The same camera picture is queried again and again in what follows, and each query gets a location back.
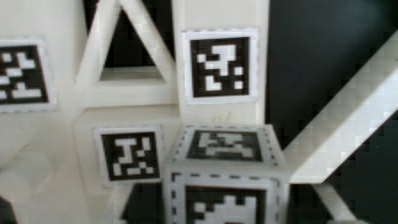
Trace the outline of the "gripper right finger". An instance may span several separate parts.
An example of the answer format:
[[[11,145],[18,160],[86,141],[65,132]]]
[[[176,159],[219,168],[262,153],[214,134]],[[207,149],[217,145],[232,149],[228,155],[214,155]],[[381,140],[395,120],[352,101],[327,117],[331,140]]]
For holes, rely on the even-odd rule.
[[[368,224],[329,183],[292,186],[290,224]]]

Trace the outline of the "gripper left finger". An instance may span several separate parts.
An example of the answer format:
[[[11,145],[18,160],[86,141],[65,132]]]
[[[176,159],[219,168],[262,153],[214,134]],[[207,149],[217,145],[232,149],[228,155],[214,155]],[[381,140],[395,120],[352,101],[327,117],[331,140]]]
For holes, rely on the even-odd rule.
[[[160,183],[116,187],[100,224],[164,224]]]

